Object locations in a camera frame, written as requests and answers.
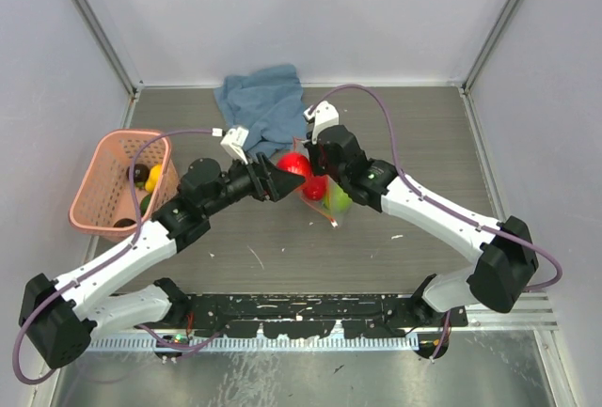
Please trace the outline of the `red apple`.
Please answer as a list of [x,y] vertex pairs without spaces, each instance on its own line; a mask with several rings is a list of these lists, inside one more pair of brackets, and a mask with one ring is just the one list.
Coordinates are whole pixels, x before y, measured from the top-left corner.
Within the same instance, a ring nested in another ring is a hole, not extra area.
[[309,159],[300,152],[291,151],[284,154],[277,161],[277,167],[306,179],[312,176]]

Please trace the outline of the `red yellow mango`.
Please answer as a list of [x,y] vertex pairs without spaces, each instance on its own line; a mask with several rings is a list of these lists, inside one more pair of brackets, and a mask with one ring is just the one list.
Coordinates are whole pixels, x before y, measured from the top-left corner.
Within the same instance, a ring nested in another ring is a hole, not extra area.
[[302,189],[304,197],[310,201],[322,201],[327,192],[327,176],[314,176]]

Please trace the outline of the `clear orange zip bag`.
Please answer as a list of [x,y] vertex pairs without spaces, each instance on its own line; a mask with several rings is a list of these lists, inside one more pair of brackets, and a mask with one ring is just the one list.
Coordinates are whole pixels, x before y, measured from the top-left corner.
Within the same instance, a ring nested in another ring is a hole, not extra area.
[[[293,148],[288,152],[291,152],[291,151],[300,152],[309,159],[309,153],[304,148],[303,143],[304,143],[304,141],[301,138],[295,137],[293,139]],[[312,170],[311,177],[319,176],[314,173],[313,169],[311,169],[311,170]],[[326,192],[324,199],[322,201],[310,201],[310,200],[306,199],[304,197],[304,195],[302,194],[302,189],[305,187],[306,183],[310,180],[310,178],[306,179],[307,181],[305,182],[305,184],[301,188],[297,189],[297,193],[300,195],[301,200],[307,206],[309,206],[311,209],[313,209],[314,211],[321,214],[330,223],[330,225],[333,228],[337,228],[337,227],[341,226],[344,221],[344,217],[345,217],[346,213],[351,209],[351,207],[346,212],[333,212],[328,208],[328,191],[333,185],[336,184],[335,181],[333,181],[330,177],[327,176],[328,185],[327,185],[327,192]]]

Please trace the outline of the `green apple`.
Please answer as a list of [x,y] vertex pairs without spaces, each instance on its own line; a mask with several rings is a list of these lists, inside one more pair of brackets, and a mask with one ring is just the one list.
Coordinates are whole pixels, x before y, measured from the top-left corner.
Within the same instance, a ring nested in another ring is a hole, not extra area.
[[346,212],[353,200],[348,196],[339,185],[333,185],[328,191],[328,208],[333,212]]

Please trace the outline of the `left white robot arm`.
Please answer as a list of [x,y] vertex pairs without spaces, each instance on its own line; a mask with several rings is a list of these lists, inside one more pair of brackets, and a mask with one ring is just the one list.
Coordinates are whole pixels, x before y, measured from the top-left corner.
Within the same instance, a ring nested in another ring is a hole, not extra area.
[[185,323],[190,298],[168,278],[143,290],[116,290],[155,264],[171,258],[210,229],[210,217],[251,196],[279,201],[305,183],[302,175],[277,168],[260,154],[254,163],[235,161],[224,171],[214,159],[195,160],[177,194],[135,234],[90,263],[54,280],[45,274],[24,289],[20,338],[28,338],[51,369],[76,360],[90,342],[139,324]]

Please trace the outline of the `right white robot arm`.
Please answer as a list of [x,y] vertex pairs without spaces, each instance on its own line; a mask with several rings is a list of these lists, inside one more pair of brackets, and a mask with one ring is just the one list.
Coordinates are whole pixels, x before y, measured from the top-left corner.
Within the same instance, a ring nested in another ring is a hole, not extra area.
[[466,268],[435,274],[420,285],[412,304],[417,322],[435,325],[462,305],[512,310],[539,267],[524,221],[511,216],[501,222],[418,186],[393,164],[367,157],[343,125],[311,134],[305,147],[313,170],[329,176],[356,204],[421,228],[468,261]]

